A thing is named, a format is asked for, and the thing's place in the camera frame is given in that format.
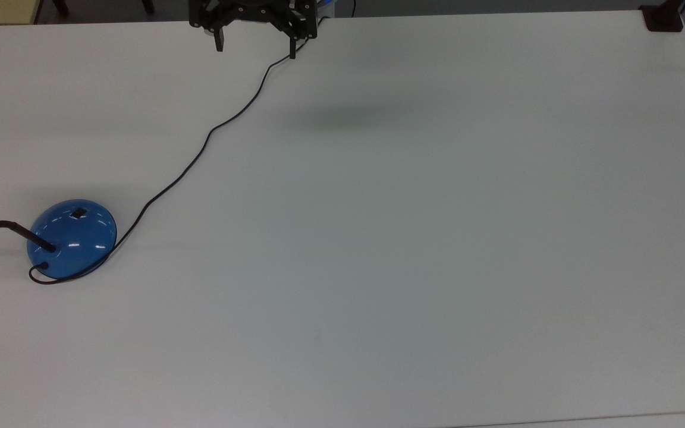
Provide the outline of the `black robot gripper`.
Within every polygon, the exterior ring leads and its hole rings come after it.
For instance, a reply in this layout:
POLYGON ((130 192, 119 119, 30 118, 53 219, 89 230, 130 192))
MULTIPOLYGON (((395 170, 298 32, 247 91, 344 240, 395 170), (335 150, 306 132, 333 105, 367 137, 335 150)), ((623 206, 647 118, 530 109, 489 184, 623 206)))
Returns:
POLYGON ((297 40, 318 35, 315 1, 190 1, 190 26, 213 30, 217 52, 225 48, 224 27, 234 21, 268 23, 289 37, 288 59, 297 40))

